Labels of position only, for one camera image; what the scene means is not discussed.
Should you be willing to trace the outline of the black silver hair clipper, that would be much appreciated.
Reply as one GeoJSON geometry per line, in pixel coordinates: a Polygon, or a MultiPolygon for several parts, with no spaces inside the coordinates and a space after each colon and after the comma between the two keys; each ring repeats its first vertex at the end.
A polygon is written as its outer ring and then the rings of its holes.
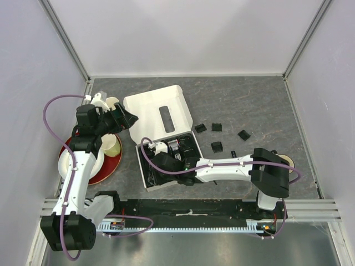
{"type": "Polygon", "coordinates": [[[180,150],[179,150],[180,146],[179,146],[178,140],[175,139],[175,140],[168,141],[168,146],[169,146],[169,148],[171,150],[172,156],[175,159],[181,161],[181,153],[180,153],[180,150]]]}

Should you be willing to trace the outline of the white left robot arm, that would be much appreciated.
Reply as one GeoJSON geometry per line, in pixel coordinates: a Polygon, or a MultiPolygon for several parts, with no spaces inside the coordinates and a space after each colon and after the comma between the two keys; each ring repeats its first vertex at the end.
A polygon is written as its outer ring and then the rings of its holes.
{"type": "Polygon", "coordinates": [[[40,228],[53,251],[92,249],[97,227],[107,215],[121,214],[122,205],[115,191],[99,192],[89,207],[85,206],[90,175],[97,161],[102,137],[116,135],[132,127],[138,117],[120,103],[104,111],[93,104],[77,108],[77,124],[72,131],[68,148],[70,159],[67,176],[52,214],[44,216],[40,228]]]}

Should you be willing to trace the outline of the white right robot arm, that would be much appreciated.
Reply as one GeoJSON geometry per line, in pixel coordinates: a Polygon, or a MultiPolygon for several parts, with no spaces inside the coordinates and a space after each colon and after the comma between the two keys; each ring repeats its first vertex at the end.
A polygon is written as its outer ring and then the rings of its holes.
{"type": "Polygon", "coordinates": [[[290,164],[272,152],[257,148],[237,158],[204,158],[188,108],[162,103],[123,107],[138,118],[129,132],[147,190],[220,180],[250,182],[258,189],[254,211],[260,218],[267,218],[278,200],[289,197],[290,164]]]}

